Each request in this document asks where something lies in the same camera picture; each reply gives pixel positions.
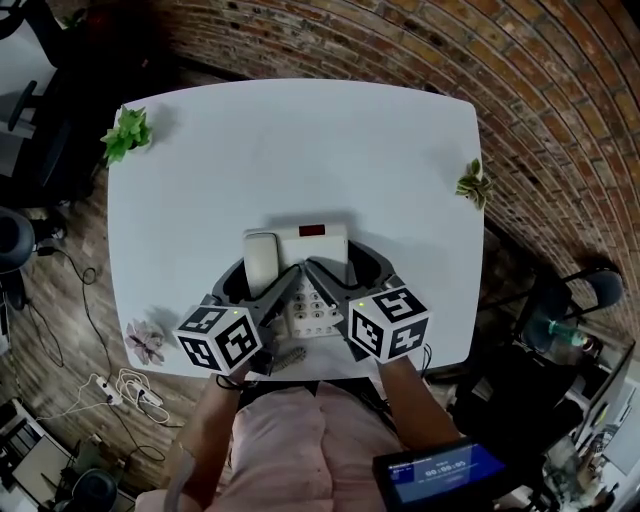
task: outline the person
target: person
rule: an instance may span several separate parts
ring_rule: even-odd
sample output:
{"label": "person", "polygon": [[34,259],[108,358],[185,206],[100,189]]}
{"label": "person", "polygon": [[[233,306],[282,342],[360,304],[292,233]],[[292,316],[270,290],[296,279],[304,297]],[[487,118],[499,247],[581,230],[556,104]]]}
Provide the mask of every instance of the person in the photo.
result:
{"label": "person", "polygon": [[[170,478],[179,478],[183,451],[193,457],[178,511],[384,510],[373,458],[460,434],[406,356],[379,373],[390,411],[369,379],[261,382],[241,392],[212,376],[167,456]],[[217,493],[232,435],[232,476]],[[141,494],[136,511],[166,510],[166,495]]]}

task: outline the power strip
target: power strip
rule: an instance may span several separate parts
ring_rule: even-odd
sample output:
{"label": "power strip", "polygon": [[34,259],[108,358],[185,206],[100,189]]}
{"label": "power strip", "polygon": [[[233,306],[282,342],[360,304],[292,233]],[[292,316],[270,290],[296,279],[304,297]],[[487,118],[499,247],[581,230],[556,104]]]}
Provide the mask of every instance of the power strip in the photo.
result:
{"label": "power strip", "polygon": [[100,390],[107,395],[107,402],[111,405],[120,405],[122,403],[122,397],[116,391],[116,389],[109,384],[104,377],[98,377],[96,379],[96,384]]}
{"label": "power strip", "polygon": [[136,390],[136,396],[139,401],[144,401],[146,399],[151,405],[155,405],[156,407],[162,407],[162,398],[156,395],[153,391],[148,390],[139,382],[131,382],[129,384],[133,389]]}

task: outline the pink shirt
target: pink shirt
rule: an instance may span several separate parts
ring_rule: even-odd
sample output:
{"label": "pink shirt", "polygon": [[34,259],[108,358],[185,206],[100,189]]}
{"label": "pink shirt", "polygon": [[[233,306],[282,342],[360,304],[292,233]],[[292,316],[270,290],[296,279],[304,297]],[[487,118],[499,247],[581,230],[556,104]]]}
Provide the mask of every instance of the pink shirt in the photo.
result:
{"label": "pink shirt", "polygon": [[[242,409],[233,425],[229,485],[206,512],[385,510],[371,472],[377,455],[402,451],[397,436],[358,399],[321,382],[276,391]],[[166,491],[141,494],[158,512]],[[180,512],[202,512],[188,496]]]}

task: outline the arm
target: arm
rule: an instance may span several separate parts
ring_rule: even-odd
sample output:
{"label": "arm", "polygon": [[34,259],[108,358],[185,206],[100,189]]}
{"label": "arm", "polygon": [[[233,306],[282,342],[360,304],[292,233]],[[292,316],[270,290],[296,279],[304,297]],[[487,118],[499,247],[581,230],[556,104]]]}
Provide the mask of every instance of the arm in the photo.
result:
{"label": "arm", "polygon": [[[233,378],[236,382],[244,380],[244,376],[239,375]],[[165,467],[169,479],[179,470],[183,449],[195,458],[195,468],[182,492],[196,500],[203,510],[213,501],[227,459],[239,400],[240,391],[221,388],[216,376],[211,375],[193,415],[180,430],[167,456]]]}
{"label": "arm", "polygon": [[460,439],[453,421],[431,396],[408,357],[380,365],[379,370],[402,444],[421,450]]}

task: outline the tablet screen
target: tablet screen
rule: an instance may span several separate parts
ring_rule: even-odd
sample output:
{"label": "tablet screen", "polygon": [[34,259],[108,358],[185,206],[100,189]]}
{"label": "tablet screen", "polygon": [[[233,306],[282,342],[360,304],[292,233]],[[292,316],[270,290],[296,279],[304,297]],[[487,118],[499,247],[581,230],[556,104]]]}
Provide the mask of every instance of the tablet screen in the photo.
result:
{"label": "tablet screen", "polygon": [[389,476],[403,503],[449,492],[495,475],[505,465],[477,443],[412,462],[389,466]]}

